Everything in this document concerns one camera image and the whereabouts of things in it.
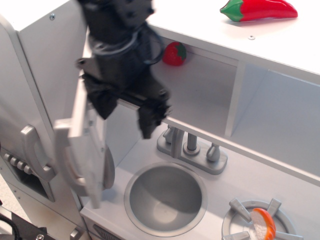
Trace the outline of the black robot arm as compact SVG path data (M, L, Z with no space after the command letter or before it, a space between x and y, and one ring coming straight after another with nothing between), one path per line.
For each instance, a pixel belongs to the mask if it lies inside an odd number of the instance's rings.
M166 117L168 89L152 74L151 66L164 53L153 55L151 39L158 34L147 24L154 13L149 0L81 0L92 51L79 59L87 96L97 113L107 119L124 100L138 108L138 124L144 139Z

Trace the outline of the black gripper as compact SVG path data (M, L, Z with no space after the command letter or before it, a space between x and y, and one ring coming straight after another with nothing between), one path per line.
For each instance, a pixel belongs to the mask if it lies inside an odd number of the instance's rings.
M96 112L106 120L122 99L138 107L138 125L144 139L171 112L169 90L151 73L164 53L160 36L152 29L139 29L115 42L89 32L89 58L80 58L77 67L87 98Z

